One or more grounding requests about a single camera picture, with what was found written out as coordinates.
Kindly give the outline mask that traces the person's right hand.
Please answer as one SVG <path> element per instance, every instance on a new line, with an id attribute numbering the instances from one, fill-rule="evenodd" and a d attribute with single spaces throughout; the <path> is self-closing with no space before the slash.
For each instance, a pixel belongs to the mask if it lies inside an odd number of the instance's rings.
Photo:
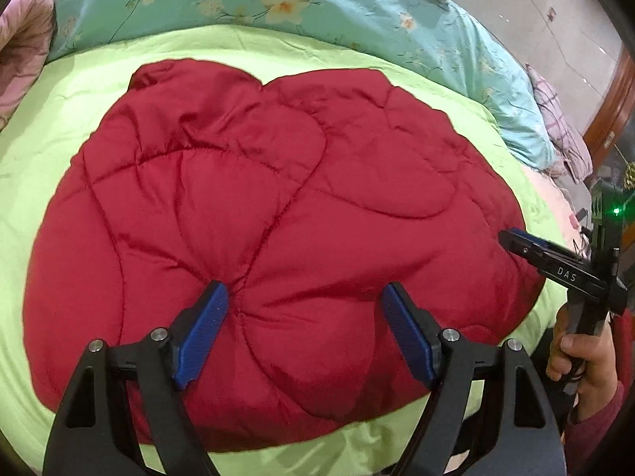
<path id="1" fill-rule="evenodd" d="M 573 304 L 566 303 L 558 310 L 546 372 L 550 379 L 558 382 L 572 370 L 573 361 L 582 361 L 575 416 L 583 421 L 612 401 L 619 381 L 609 319 L 605 319 L 600 335 L 573 334 L 570 312 L 574 309 Z"/>

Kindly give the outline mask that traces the right forearm maroon sleeve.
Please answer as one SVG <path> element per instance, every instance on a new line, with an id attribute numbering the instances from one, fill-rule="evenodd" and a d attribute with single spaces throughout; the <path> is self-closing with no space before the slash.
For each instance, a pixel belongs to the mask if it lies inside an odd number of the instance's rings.
<path id="1" fill-rule="evenodd" d="M 566 415 L 564 453 L 568 474 L 578 472 L 591 457 L 618 416 L 624 394 L 624 386 L 619 380 L 615 397 L 593 417 L 578 421 L 575 416 L 576 406 Z"/>

